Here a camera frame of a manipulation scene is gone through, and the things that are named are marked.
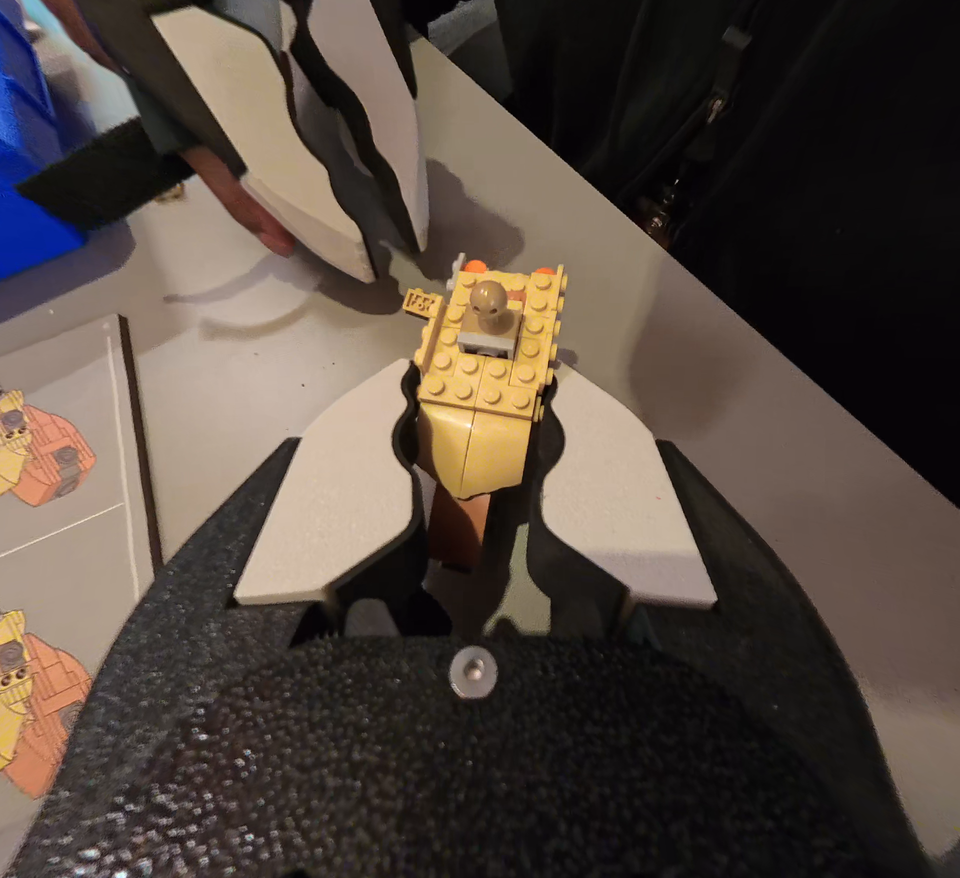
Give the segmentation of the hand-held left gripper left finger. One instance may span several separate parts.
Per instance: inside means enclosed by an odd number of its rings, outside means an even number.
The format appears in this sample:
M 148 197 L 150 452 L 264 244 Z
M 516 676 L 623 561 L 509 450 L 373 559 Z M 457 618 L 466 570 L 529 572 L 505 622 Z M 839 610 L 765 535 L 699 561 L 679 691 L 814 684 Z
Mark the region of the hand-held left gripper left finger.
M 238 604 L 401 602 L 419 588 L 420 381 L 398 359 L 306 428 L 234 590 Z

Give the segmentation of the blue plastic bin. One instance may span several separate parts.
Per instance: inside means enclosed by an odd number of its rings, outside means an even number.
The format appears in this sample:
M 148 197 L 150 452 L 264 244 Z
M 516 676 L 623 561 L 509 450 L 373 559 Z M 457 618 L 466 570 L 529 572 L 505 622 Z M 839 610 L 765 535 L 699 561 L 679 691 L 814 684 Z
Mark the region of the blue plastic bin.
M 59 122 L 18 0 L 1 0 L 1 278 L 82 247 L 85 237 L 17 185 L 58 162 Z

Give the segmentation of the person's right hand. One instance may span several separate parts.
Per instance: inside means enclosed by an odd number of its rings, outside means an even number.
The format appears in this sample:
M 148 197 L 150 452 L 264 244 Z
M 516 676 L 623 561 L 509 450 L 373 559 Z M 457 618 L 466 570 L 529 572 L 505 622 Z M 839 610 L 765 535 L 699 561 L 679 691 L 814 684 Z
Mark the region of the person's right hand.
M 162 153 L 174 147 L 193 172 L 206 184 L 226 212 L 240 226 L 257 237 L 274 254 L 289 257 L 296 247 L 294 237 L 271 214 L 261 207 L 229 168 L 209 149 L 157 109 L 149 93 L 141 91 L 98 43 L 75 0 L 40 0 L 58 20 L 66 36 L 100 67 L 122 78 L 131 98 L 141 113 L 143 123 L 152 130 Z

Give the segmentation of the grey instruction booklet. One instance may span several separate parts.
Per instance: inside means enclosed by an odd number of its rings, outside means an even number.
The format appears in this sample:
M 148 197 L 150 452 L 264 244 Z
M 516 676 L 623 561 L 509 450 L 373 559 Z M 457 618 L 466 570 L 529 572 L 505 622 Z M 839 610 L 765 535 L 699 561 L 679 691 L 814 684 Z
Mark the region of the grey instruction booklet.
M 126 320 L 6 354 L 1 378 L 5 869 L 161 554 Z

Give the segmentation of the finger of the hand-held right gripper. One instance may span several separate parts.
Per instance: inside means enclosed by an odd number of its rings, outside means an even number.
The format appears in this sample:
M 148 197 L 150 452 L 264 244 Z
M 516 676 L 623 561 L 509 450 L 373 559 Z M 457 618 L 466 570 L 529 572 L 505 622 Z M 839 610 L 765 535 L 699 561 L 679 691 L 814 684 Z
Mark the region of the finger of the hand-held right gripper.
M 372 249 L 427 246 L 429 194 L 417 94 L 410 90 L 371 0 L 311 0 L 305 34 L 318 81 L 294 62 L 299 129 L 334 196 Z
M 212 0 L 152 23 L 244 165 L 246 192 L 316 256 L 372 284 L 373 187 L 332 109 L 288 69 L 281 0 Z

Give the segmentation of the grey desk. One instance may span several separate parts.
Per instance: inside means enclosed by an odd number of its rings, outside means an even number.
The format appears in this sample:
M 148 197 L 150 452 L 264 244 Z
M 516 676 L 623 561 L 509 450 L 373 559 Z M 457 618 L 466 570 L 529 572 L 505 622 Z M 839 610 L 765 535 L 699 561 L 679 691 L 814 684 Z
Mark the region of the grey desk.
M 286 436 L 412 351 L 395 283 L 445 251 L 570 274 L 560 342 L 672 441 L 806 591 L 866 694 L 918 838 L 958 840 L 958 509 L 426 40 L 431 235 L 391 281 L 273 260 L 201 183 L 2 284 L 2 352 L 123 314 L 163 553 Z

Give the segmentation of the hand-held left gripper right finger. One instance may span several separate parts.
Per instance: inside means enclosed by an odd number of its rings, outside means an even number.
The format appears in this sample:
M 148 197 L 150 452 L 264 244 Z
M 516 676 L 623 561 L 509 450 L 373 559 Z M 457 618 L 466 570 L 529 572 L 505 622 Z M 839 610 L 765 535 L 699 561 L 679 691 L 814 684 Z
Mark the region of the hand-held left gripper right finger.
M 530 465 L 527 566 L 553 608 L 714 606 L 657 442 L 617 399 L 558 371 Z

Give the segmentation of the tan brick-built model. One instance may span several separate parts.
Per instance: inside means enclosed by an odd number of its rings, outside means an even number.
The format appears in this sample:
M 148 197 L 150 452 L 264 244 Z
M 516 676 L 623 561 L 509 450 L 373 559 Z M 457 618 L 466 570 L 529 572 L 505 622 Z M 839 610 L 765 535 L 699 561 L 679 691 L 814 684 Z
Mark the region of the tan brick-built model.
M 424 319 L 417 463 L 436 483 L 428 548 L 445 568 L 478 567 L 494 495 L 522 483 L 568 284 L 563 266 L 507 272 L 461 256 L 438 316 Z

